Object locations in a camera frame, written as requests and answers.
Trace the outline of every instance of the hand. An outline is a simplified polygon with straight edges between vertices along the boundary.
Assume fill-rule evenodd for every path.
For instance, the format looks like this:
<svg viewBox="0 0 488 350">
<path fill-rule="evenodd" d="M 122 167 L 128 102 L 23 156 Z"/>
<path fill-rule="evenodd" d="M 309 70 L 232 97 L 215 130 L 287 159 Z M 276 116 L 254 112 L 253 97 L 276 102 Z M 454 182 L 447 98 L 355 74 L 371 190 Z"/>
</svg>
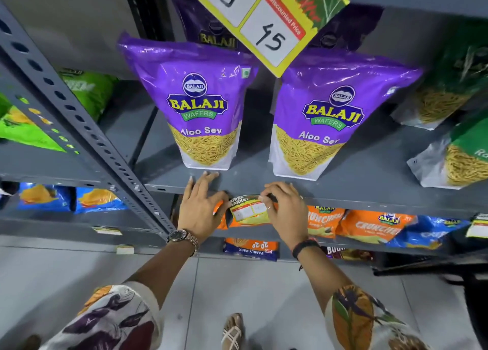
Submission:
<svg viewBox="0 0 488 350">
<path fill-rule="evenodd" d="M 269 220 L 283 242 L 293 250 L 297 244 L 308 239 L 308 209 L 298 191 L 290 183 L 274 181 L 265 184 L 259 199 L 267 207 Z M 268 197 L 272 193 L 278 200 L 278 211 Z"/>
<path fill-rule="evenodd" d="M 206 171 L 193 186 L 193 178 L 190 177 L 183 193 L 183 201 L 180 206 L 179 230 L 188 230 L 197 237 L 198 242 L 204 242 L 218 227 L 225 211 L 229 208 L 229 196 L 224 191 L 219 191 L 213 196 L 207 197 L 209 183 L 218 177 L 218 173 L 208 175 Z M 219 210 L 213 214 L 215 205 L 223 201 Z"/>
</svg>

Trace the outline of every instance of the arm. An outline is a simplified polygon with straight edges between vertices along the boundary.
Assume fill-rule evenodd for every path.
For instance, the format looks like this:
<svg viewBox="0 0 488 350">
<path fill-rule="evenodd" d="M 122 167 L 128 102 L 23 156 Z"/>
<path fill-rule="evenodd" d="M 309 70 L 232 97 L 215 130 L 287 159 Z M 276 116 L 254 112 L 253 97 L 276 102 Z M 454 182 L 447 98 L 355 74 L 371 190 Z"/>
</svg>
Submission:
<svg viewBox="0 0 488 350">
<path fill-rule="evenodd" d="M 228 208 L 227 193 L 220 191 L 207 197 L 208 185 L 218 175 L 218 173 L 207 175 L 207 172 L 204 171 L 195 186 L 190 177 L 183 194 L 178 229 L 191 232 L 197 237 L 200 245 L 217 228 Z M 213 209 L 220 200 L 223 201 L 223 204 L 214 215 Z M 176 276 L 194 250 L 193 245 L 188 241 L 170 242 L 135 272 L 128 281 L 146 285 L 154 293 L 161 308 Z"/>
<path fill-rule="evenodd" d="M 309 238 L 307 206 L 291 183 L 288 185 L 276 181 L 266 184 L 265 187 L 260 199 L 265 203 L 269 219 L 280 238 L 293 251 L 297 244 Z M 278 200 L 278 210 L 268 197 L 270 193 Z M 352 284 L 318 247 L 304 248 L 298 254 L 298 260 L 307 274 L 322 312 L 325 312 L 326 305 L 335 291 Z"/>
</svg>

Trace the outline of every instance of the blue snack packet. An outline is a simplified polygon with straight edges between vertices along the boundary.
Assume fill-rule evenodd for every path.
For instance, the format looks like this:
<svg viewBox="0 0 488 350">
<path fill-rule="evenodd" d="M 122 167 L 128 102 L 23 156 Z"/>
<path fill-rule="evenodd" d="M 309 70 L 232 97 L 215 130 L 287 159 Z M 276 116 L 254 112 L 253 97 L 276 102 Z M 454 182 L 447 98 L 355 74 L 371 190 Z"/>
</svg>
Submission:
<svg viewBox="0 0 488 350">
<path fill-rule="evenodd" d="M 107 189 L 76 187 L 75 214 L 126 209 L 127 206 Z"/>
<path fill-rule="evenodd" d="M 21 210 L 70 211 L 71 197 L 67 187 L 23 182 L 19 198 L 17 208 Z"/>
<path fill-rule="evenodd" d="M 260 260 L 276 261 L 278 259 L 278 247 L 278 242 L 226 238 L 223 244 L 223 252 Z"/>
<path fill-rule="evenodd" d="M 418 224 L 405 227 L 387 243 L 387 246 L 436 249 L 442 244 L 442 238 L 446 234 L 470 225 L 468 220 L 435 218 L 425 215 L 419 215 L 418 221 Z"/>
</svg>

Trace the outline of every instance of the purple snack packet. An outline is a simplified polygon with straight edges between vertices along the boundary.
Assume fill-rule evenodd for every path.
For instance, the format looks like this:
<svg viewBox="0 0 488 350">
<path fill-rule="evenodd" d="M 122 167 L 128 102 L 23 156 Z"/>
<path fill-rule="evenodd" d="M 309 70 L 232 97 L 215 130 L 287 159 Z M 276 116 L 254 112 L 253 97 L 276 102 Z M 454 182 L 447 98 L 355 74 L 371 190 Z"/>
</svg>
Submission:
<svg viewBox="0 0 488 350">
<path fill-rule="evenodd" d="M 358 126 L 421 74 L 385 57 L 302 52 L 282 76 L 269 153 L 274 174 L 317 180 Z"/>
<path fill-rule="evenodd" d="M 187 41 L 250 53 L 198 0 L 171 1 L 180 15 Z"/>
<path fill-rule="evenodd" d="M 307 47 L 356 51 L 376 28 L 383 8 L 349 4 L 322 27 Z"/>
<path fill-rule="evenodd" d="M 188 168 L 228 170 L 239 143 L 246 88 L 257 74 L 249 54 L 196 43 L 122 35 L 127 64 L 164 113 Z"/>
</svg>

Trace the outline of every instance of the watch face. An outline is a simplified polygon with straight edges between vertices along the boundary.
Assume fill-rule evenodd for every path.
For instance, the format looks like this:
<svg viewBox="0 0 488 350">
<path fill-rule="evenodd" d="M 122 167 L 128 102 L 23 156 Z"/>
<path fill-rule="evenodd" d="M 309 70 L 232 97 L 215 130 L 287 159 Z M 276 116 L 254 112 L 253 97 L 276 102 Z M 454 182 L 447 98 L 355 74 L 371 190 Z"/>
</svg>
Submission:
<svg viewBox="0 0 488 350">
<path fill-rule="evenodd" d="M 182 241 L 186 237 L 186 230 L 175 230 L 169 234 L 169 240 L 173 242 Z"/>
</svg>

